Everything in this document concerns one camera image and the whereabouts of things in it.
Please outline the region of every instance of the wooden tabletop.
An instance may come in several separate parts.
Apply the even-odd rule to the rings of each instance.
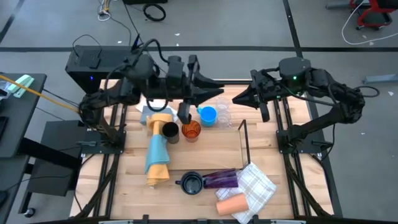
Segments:
[[[245,90],[246,87],[246,85],[228,85],[224,88],[224,93],[221,96],[230,100]],[[216,99],[217,97],[208,100],[203,106],[215,106]],[[305,101],[292,97],[288,100],[292,121],[295,124],[302,124],[310,120]],[[171,102],[170,106],[177,109],[178,101]],[[246,106],[234,105],[231,102],[229,104],[232,122],[231,129],[237,129],[242,120],[246,119],[251,162],[257,165],[277,186],[275,194],[258,213],[259,218],[293,218],[285,166],[282,155],[279,153],[275,136],[277,123],[272,102],[268,104],[268,109],[271,119],[263,123],[259,111]],[[120,114],[121,106],[119,106],[118,112],[118,114]],[[108,120],[110,119],[110,114],[111,109],[105,109],[104,115]],[[199,121],[194,106],[191,107],[191,114],[194,120]],[[146,175],[144,174],[143,167],[145,162],[141,161],[138,166],[131,164],[131,157],[134,156],[134,153],[131,153],[131,150],[134,150],[134,141],[128,140],[128,136],[130,136],[129,133],[131,132],[146,132],[146,127],[139,124],[140,116],[141,113],[135,106],[128,107],[126,116],[127,126],[125,128],[127,131],[126,150],[120,157],[111,218],[142,219],[144,214],[148,214],[150,219],[232,218],[229,215],[220,217],[217,214],[215,207],[218,201],[215,195],[216,189],[205,189],[198,195],[191,196],[183,193],[180,186],[174,184],[176,180],[181,178],[186,170],[170,170],[170,180],[157,185],[155,189],[150,189],[146,186]],[[283,110],[282,119],[284,127],[287,127]],[[244,138],[242,147],[243,150],[246,150]],[[322,167],[308,154],[301,154],[300,158],[308,190],[323,209],[329,213],[333,213]],[[76,196],[82,206],[89,201],[97,189],[102,160],[103,155],[95,155],[80,171],[76,187]],[[212,172],[212,170],[199,170],[201,174],[208,174],[210,172]],[[296,188],[300,214],[303,215],[302,200],[299,192],[299,189]],[[104,214],[107,193],[108,190],[106,189],[100,214]],[[74,201],[70,215],[75,215],[78,212],[78,206]]]

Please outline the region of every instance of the yellow cloth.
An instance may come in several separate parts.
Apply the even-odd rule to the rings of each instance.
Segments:
[[[149,186],[156,185],[169,179],[169,170],[166,164],[154,164],[148,170],[147,185]]]

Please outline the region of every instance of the plaid cloth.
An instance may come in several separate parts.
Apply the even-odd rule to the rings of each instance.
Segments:
[[[236,188],[223,188],[216,191],[218,200],[225,200],[234,195],[244,193],[249,210],[232,214],[240,224],[247,224],[253,215],[257,214],[271,198],[276,190],[276,185],[253,163],[242,171],[238,171],[238,184]]]

